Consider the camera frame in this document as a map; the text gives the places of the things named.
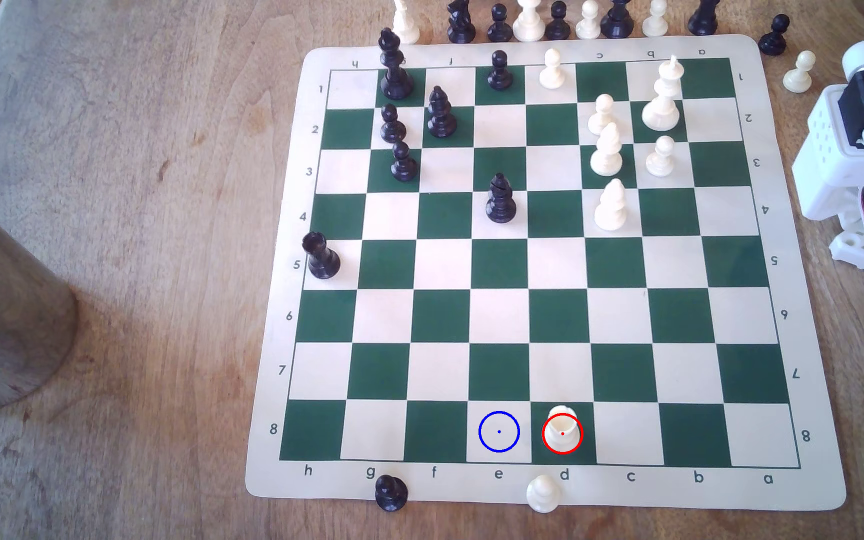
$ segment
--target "blue circle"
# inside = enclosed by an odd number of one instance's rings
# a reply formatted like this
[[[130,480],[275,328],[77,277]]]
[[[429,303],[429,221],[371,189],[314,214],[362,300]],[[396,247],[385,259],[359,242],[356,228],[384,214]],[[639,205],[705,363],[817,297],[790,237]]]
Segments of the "blue circle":
[[[489,417],[494,415],[494,414],[504,414],[504,415],[508,416],[509,418],[511,418],[511,421],[515,423],[515,440],[512,441],[512,443],[509,445],[509,448],[495,449],[495,448],[487,445],[485,439],[482,438],[482,426],[486,423],[486,420],[489,420]],[[486,414],[486,417],[482,419],[482,422],[479,422],[479,441],[482,443],[482,446],[488,448],[489,450],[491,450],[497,454],[501,454],[503,452],[509,452],[512,449],[512,447],[516,446],[516,444],[519,442],[519,437],[521,435],[522,435],[522,429],[519,427],[519,420],[516,420],[515,416],[509,414],[508,412],[506,412],[504,410],[494,410],[492,412],[489,412],[488,414]]]

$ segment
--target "chessboard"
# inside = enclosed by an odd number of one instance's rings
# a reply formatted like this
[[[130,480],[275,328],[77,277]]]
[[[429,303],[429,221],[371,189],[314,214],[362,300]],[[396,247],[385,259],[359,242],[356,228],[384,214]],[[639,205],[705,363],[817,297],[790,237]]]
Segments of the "chessboard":
[[[564,84],[539,84],[546,50]],[[486,83],[497,49],[511,87]],[[742,35],[402,46],[418,165],[392,177],[378,47],[306,56],[248,438],[259,497],[830,510],[845,481],[760,51]],[[678,125],[648,129],[660,63]],[[429,92],[458,127],[432,136]],[[587,128],[607,93],[628,217]],[[664,178],[645,168],[674,141]],[[488,219],[502,172],[517,213]],[[312,276],[303,238],[341,258]],[[544,437],[574,411],[581,442]]]

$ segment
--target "green square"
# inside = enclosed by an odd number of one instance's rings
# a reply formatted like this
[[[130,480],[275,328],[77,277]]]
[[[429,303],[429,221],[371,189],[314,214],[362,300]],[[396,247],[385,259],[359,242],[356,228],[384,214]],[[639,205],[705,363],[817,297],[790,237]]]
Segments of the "green square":
[[[649,289],[654,343],[715,343],[709,289]]]
[[[688,153],[696,188],[752,185],[745,143],[741,140],[690,142]]]
[[[429,132],[429,118],[432,113],[425,108],[425,124],[422,127],[422,148],[455,148],[473,146],[475,136],[475,107],[453,106],[455,116],[455,132],[449,136],[438,137]]]
[[[582,191],[529,191],[530,239],[581,239]]]
[[[469,239],[473,235],[473,194],[420,193],[418,237],[420,239]]]
[[[582,146],[579,149],[582,164],[582,189],[583,190],[603,190],[613,178],[618,178],[622,181],[622,186],[626,190],[631,190],[636,187],[636,156],[634,147],[631,144],[623,144],[619,149],[618,155],[622,157],[622,168],[617,173],[605,177],[599,176],[589,165],[589,160],[595,152],[595,145]]]
[[[528,241],[472,240],[473,289],[528,289]]]
[[[592,344],[592,387],[597,402],[657,402],[652,345]]]
[[[529,341],[588,343],[589,295],[586,289],[529,290]]]
[[[732,65],[726,57],[679,58],[686,76],[681,78],[683,99],[736,97]]]
[[[643,237],[699,236],[699,211],[691,187],[640,189],[638,208]]]
[[[525,144],[579,144],[579,112],[576,104],[526,104]]]
[[[779,345],[718,345],[722,397],[728,404],[787,404]]]
[[[468,346],[468,399],[497,402],[529,401],[529,346]]]
[[[709,287],[769,287],[762,239],[758,236],[703,236],[702,251]]]
[[[348,399],[404,400],[408,386],[408,343],[352,344]]]
[[[469,341],[469,289],[416,290],[413,294],[412,341]]]
[[[496,173],[505,174],[512,195],[526,190],[525,147],[476,148],[472,165],[472,189],[488,191]]]
[[[465,463],[468,414],[466,401],[409,401],[402,460]]]
[[[475,68],[475,105],[523,105],[525,104],[525,66],[510,65],[511,86],[494,90],[487,78],[492,73],[490,65]]]
[[[575,64],[575,85],[580,102],[608,94],[615,101],[629,101],[624,61],[589,61]]]
[[[322,233],[329,240],[359,240],[365,216],[365,193],[317,193],[312,202],[309,230]],[[298,219],[306,220],[308,216],[303,212]]]
[[[354,290],[303,290],[295,341],[352,341]]]
[[[722,404],[659,403],[666,467],[731,467]]]
[[[575,411],[582,426],[582,442],[569,453],[555,453],[543,443],[543,426],[549,411],[564,405]],[[595,465],[595,421],[594,404],[590,402],[532,402],[532,462],[535,465]]]
[[[663,135],[669,136],[673,141],[685,142],[689,138],[686,134],[686,114],[682,109],[682,100],[676,100],[675,106],[678,107],[678,124],[667,131],[655,131],[649,129],[642,123],[642,109],[649,103],[647,101],[632,101],[631,108],[631,138],[633,142],[649,142],[656,143],[656,139]]]
[[[362,242],[359,289],[412,289],[415,274],[415,240]]]
[[[368,158],[369,193],[381,192],[412,192],[419,191],[419,182],[423,177],[423,151],[421,148],[409,149],[409,157],[418,163],[418,174],[408,181],[399,181],[392,176],[392,164],[396,158],[392,149],[372,150]]]
[[[374,108],[328,108],[321,125],[321,149],[338,150],[372,146]]]
[[[590,288],[644,288],[642,238],[586,238],[585,272]]]
[[[282,461],[339,460],[345,423],[344,399],[289,399],[282,421],[282,446],[278,458]]]

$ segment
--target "red circle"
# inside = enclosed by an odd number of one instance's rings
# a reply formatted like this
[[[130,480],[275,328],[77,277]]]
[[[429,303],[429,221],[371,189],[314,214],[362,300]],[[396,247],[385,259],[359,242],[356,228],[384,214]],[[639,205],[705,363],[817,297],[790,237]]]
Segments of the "red circle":
[[[558,449],[552,449],[552,447],[549,446],[549,443],[546,442],[546,426],[548,426],[549,422],[551,422],[552,419],[557,416],[567,416],[572,420],[575,420],[575,423],[579,425],[579,442],[575,445],[575,448],[572,448],[569,451],[558,451]],[[546,420],[545,423],[542,424],[542,444],[545,445],[545,448],[549,449],[549,452],[553,452],[561,456],[564,456],[566,454],[572,454],[576,450],[579,450],[579,447],[582,446],[582,439],[584,438],[586,438],[586,431],[582,429],[582,422],[579,422],[578,418],[572,416],[568,412],[559,412],[558,414],[553,414],[552,416],[549,416],[548,420]]]

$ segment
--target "wooden table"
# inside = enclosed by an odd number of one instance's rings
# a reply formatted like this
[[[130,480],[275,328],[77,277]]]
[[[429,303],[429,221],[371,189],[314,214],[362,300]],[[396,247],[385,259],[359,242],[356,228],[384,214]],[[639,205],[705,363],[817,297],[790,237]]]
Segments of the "wooden table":
[[[845,463],[839,510],[419,502],[390,515],[246,493],[303,56],[373,44],[393,15],[387,0],[304,4],[1,7],[0,224],[72,284],[80,328],[58,374],[0,410],[0,538],[864,538],[864,272],[832,262],[834,220],[797,226]],[[411,1],[422,43],[446,40],[445,4]],[[682,34],[696,2],[669,4]],[[477,42],[489,6],[473,1]],[[568,6],[574,23],[580,2]],[[647,9],[630,5],[636,21]],[[779,10],[789,51],[764,64],[791,184],[818,92],[864,39],[864,2],[726,0],[719,32],[757,38]],[[795,95],[781,79],[806,48],[814,82]]]

